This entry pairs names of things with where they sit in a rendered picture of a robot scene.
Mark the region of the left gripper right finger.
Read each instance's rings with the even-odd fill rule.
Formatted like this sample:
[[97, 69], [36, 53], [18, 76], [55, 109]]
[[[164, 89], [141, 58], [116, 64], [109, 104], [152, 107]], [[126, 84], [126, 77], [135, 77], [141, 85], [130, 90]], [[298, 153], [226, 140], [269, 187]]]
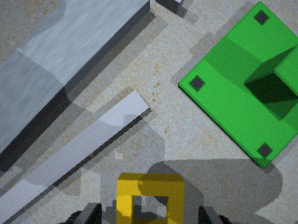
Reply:
[[223, 216], [217, 215], [212, 206], [199, 206], [198, 224], [232, 224], [230, 220]]

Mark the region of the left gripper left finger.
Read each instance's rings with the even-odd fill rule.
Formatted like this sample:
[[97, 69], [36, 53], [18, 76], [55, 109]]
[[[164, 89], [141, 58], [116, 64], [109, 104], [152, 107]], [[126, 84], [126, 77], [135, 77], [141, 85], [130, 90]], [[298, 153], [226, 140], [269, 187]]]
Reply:
[[83, 211], [77, 211], [58, 224], [102, 224], [102, 204], [88, 203]]

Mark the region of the yellow square nut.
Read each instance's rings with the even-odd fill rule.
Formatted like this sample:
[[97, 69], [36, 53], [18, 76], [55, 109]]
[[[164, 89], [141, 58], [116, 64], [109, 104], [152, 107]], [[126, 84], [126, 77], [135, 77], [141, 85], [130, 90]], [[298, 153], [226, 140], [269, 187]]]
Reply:
[[[166, 219], [134, 218], [134, 195], [167, 196]], [[183, 224], [181, 174], [121, 173], [117, 179], [116, 224]]]

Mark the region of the green square plate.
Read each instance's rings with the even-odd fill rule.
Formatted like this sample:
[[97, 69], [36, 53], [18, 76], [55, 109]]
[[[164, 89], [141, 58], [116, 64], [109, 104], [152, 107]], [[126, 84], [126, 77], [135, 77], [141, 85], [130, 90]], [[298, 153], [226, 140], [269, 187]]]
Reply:
[[258, 1], [178, 87], [266, 168], [298, 134], [298, 37]]

